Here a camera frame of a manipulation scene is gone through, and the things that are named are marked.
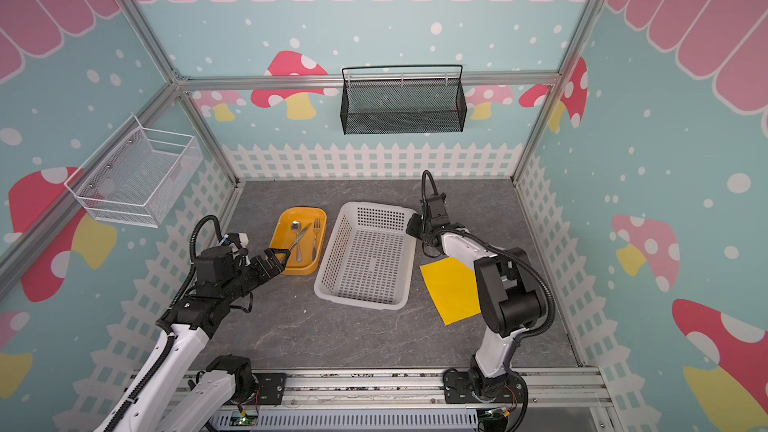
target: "knife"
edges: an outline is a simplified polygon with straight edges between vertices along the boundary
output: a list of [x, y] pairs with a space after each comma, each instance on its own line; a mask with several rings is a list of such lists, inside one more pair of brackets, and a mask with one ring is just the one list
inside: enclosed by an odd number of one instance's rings
[[296, 236], [296, 240], [293, 241], [293, 244], [288, 248], [288, 250], [293, 250], [293, 248], [296, 246], [296, 244], [299, 243], [299, 240], [306, 234], [306, 231], [310, 229], [310, 226], [306, 226], [303, 229], [301, 229], [301, 232], [299, 232], [299, 235]]

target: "mushroom illustration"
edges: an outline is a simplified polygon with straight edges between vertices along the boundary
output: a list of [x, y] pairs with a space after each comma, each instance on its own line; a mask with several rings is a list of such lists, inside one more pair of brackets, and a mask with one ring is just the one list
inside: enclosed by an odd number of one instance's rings
[[503, 103], [508, 106], [514, 100], [510, 86], [478, 86], [468, 90], [464, 96], [467, 104], [475, 111], [469, 117], [472, 120], [486, 120], [491, 116], [491, 104]]
[[204, 116], [210, 117], [210, 111], [213, 110], [214, 118], [218, 122], [235, 120], [235, 114], [232, 113], [227, 104], [238, 106], [246, 104], [243, 96], [236, 90], [198, 90], [192, 94], [192, 99]]
[[[565, 84], [563, 95], [560, 96], [560, 100], [554, 107], [554, 113], [549, 118], [549, 129], [552, 132], [560, 132], [560, 119], [566, 110], [574, 129], [581, 124], [581, 119], [584, 117], [584, 108], [587, 106], [587, 85], [587, 63], [579, 57], [571, 79]], [[520, 97], [520, 105], [523, 107], [540, 105], [546, 97], [547, 90], [548, 87], [542, 84], [531, 87]]]
[[614, 216], [611, 240], [619, 236], [629, 245], [616, 251], [624, 271], [634, 277], [646, 262], [656, 277], [656, 285], [668, 292], [680, 271], [680, 247], [672, 227], [666, 222], [641, 217]]
[[719, 430], [753, 430], [768, 424], [768, 334], [713, 308], [677, 299], [678, 329], [717, 366], [683, 369], [688, 386]]
[[[29, 322], [27, 312], [0, 314], [0, 350]], [[32, 368], [32, 354], [0, 354], [0, 398], [7, 399], [22, 384]]]
[[[8, 191], [15, 240], [23, 234], [46, 207], [64, 192], [64, 181], [77, 169], [73, 167], [46, 168], [16, 182]], [[85, 209], [78, 211], [43, 254], [22, 276], [24, 295], [31, 302], [52, 297], [61, 288], [69, 267], [72, 251], [82, 255], [92, 269], [101, 267], [118, 240], [118, 230], [97, 222]]]
[[[267, 76], [326, 76], [328, 72], [311, 58], [292, 50], [283, 50], [272, 60], [264, 75]], [[273, 107], [283, 100], [288, 105], [288, 118], [291, 120], [312, 119], [317, 111], [310, 103], [309, 93], [322, 96], [335, 96], [337, 89], [312, 90], [255, 90], [250, 100], [262, 109]]]

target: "black wire basket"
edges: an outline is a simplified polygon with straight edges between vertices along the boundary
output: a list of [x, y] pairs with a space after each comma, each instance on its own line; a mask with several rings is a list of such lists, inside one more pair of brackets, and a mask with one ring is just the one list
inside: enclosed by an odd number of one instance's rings
[[461, 132], [467, 117], [460, 65], [342, 69], [345, 134]]

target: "robotic arm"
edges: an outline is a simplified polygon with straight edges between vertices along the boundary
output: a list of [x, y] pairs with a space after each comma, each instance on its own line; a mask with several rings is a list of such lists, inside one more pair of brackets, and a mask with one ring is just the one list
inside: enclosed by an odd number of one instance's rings
[[[432, 185], [430, 196], [426, 194], [427, 179]], [[518, 418], [508, 428], [515, 430], [528, 408], [528, 388], [520, 374], [510, 369], [509, 363], [521, 340], [540, 335], [552, 326], [552, 291], [533, 269], [522, 249], [497, 248], [471, 234], [461, 224], [451, 224], [446, 211], [446, 194], [438, 193], [429, 170], [422, 174], [421, 205], [422, 214], [411, 217], [408, 234], [421, 239], [423, 248], [429, 246], [437, 250], [438, 254], [430, 257], [445, 254], [475, 271], [480, 312], [487, 325], [480, 349], [470, 360], [469, 370], [448, 369], [444, 374], [446, 402], [522, 403]], [[542, 317], [546, 319], [535, 327]], [[496, 418], [499, 415], [505, 418], [508, 412], [509, 408], [490, 411], [491, 417]]]

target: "white picket fence illustration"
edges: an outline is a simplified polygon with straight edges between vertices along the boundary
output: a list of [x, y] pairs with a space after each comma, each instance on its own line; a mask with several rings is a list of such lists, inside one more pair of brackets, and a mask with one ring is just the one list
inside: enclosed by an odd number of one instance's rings
[[491, 144], [479, 149], [475, 144], [463, 149], [460, 144], [447, 148], [429, 144], [417, 149], [413, 144], [400, 148], [397, 144], [385, 149], [379, 144], [360, 149], [351, 145], [340, 149], [331, 145], [314, 149], [302, 145], [292, 149], [258, 146], [248, 150], [238, 146], [236, 150], [224, 147], [224, 152], [235, 171], [243, 178], [414, 178], [420, 177], [425, 168], [432, 174], [452, 178], [499, 178], [513, 174], [522, 154], [523, 145], [509, 149], [506, 144], [492, 148]]
[[658, 430], [661, 413], [646, 405], [640, 389], [645, 380], [632, 374], [627, 364], [630, 350], [619, 345], [614, 332], [617, 322], [603, 312], [605, 298], [594, 292], [595, 276], [586, 272], [587, 257], [576, 251], [577, 239], [568, 234], [570, 222], [562, 220], [562, 206], [550, 192], [540, 157], [533, 156], [518, 186], [522, 188], [523, 206], [532, 219], [532, 233], [538, 242], [550, 279], [554, 281], [564, 320], [578, 333], [572, 337], [587, 358], [588, 365], [600, 367], [608, 392], [622, 425], [629, 432]]
[[[136, 296], [121, 302], [125, 316], [120, 324], [107, 326], [109, 345], [91, 353], [95, 367], [91, 377], [72, 383], [78, 394], [74, 406], [53, 416], [60, 430], [93, 430], [100, 425], [128, 385], [131, 374], [155, 346], [160, 330], [154, 325], [176, 294], [189, 271], [188, 236], [201, 217], [220, 214], [231, 185], [215, 162], [204, 161], [192, 195], [184, 196], [184, 208], [175, 209], [175, 226], [165, 226], [168, 238], [156, 242], [158, 256], [145, 261], [147, 277], [134, 280]], [[170, 214], [166, 222], [172, 220]], [[199, 243], [213, 233], [207, 224]]]

